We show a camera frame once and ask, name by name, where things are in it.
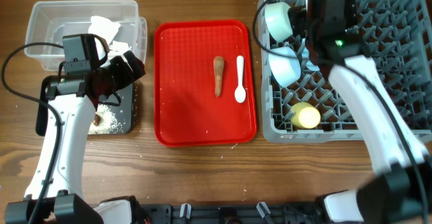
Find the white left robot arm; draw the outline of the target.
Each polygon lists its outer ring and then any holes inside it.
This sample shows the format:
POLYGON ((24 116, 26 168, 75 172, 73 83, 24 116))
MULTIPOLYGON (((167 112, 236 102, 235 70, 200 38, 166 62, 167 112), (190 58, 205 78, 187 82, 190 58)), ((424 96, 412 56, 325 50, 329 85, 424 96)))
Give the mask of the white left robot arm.
POLYGON ((6 223, 150 223, 134 196, 111 198, 93 208, 82 198, 82 166, 88 131, 99 105, 145 74, 127 50, 108 58, 96 34, 64 36, 65 59, 43 80, 36 132, 44 136, 40 159, 24 199, 6 206, 6 223))

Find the light blue plate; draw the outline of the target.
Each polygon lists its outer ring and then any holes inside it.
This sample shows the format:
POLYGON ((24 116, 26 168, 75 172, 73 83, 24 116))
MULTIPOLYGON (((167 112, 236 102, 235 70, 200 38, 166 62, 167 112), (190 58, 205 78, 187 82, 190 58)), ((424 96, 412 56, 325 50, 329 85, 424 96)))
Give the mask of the light blue plate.
POLYGON ((317 65, 314 65, 309 59, 309 51, 306 47, 306 40, 302 39, 302 44, 300 46, 300 55, 302 58, 301 68, 307 69, 312 72, 318 72, 320 69, 317 65))

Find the pile of rice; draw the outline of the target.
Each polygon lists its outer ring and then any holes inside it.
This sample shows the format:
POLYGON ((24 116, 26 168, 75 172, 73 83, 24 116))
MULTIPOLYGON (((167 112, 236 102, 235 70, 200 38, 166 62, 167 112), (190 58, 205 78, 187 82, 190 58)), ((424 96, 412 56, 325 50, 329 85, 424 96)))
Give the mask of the pile of rice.
POLYGON ((91 123, 88 133, 93 134, 116 134, 123 128, 122 124, 118 122, 111 107, 107 105, 99 105, 96 113, 101 117, 99 126, 91 123))

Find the brown sweet potato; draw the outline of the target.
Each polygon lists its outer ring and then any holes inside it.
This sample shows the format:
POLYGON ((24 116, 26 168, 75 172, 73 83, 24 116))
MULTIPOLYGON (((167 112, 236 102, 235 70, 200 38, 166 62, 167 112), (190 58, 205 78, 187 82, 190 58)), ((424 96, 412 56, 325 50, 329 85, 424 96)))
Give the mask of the brown sweet potato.
POLYGON ((213 71, 215 77, 215 96, 219 97, 221 94, 222 81, 223 81, 223 69, 224 69, 224 58, 216 56, 213 60, 213 71))

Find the small blue bowl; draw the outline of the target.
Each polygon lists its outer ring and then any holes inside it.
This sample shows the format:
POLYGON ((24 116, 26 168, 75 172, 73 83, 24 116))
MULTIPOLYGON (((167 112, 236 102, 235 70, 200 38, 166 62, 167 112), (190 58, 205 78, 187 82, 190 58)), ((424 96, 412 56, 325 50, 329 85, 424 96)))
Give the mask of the small blue bowl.
POLYGON ((295 52, 289 47, 280 47, 271 50, 283 57, 269 54, 269 65, 277 83, 282 87, 293 84, 300 78, 301 67, 295 52))

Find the green bowl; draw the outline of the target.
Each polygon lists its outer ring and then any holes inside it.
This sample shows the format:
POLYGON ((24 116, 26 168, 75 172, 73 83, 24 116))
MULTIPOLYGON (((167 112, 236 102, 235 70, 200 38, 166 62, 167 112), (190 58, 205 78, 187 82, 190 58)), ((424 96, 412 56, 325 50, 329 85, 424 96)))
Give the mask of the green bowl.
POLYGON ((273 39, 281 43, 293 35, 293 29, 288 12, 290 6, 279 2, 265 6, 265 23, 273 39))

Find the white napkin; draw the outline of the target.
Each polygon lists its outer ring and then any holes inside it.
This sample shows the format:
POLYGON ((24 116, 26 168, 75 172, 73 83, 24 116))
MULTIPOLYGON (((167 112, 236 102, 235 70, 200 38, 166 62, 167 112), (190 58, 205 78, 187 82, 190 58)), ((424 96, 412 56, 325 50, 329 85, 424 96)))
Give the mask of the white napkin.
POLYGON ((101 16, 92 16, 90 21, 91 25, 88 28, 88 33, 95 34, 105 40, 109 47, 108 56, 123 54, 132 49, 128 43, 115 40, 115 36, 121 28, 119 22, 112 22, 110 19, 101 16))

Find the brown food scrap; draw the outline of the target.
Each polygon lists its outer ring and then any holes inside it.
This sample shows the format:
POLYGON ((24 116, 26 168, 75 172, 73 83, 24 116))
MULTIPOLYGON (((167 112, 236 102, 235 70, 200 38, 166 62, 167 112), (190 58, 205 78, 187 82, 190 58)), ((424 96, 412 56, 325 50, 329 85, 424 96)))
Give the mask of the brown food scrap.
POLYGON ((99 126, 99 124, 101 123, 101 117, 99 116, 99 115, 95 115, 94 116, 94 119, 93 119, 93 121, 92 121, 92 124, 93 125, 95 125, 95 126, 99 126))

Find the yellow cup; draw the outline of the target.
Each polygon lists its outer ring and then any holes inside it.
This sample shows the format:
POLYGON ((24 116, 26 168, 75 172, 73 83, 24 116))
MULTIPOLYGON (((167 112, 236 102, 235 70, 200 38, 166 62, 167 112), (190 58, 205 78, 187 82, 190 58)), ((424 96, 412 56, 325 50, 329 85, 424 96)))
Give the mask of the yellow cup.
POLYGON ((319 111, 307 102, 299 102, 292 106, 291 122, 297 128, 312 129, 321 122, 319 111))

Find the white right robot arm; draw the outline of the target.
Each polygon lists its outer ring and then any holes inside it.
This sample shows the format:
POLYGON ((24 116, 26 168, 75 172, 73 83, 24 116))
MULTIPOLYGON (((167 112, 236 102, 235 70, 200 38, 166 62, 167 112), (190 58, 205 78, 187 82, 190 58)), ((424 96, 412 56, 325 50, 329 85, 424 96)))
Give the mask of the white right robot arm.
POLYGON ((431 157, 403 120, 377 73, 366 42, 348 28, 355 0, 306 0, 307 15, 294 29, 306 35, 309 59, 327 72, 366 143, 375 178, 326 195, 323 208, 335 223, 395 223, 431 213, 431 157))

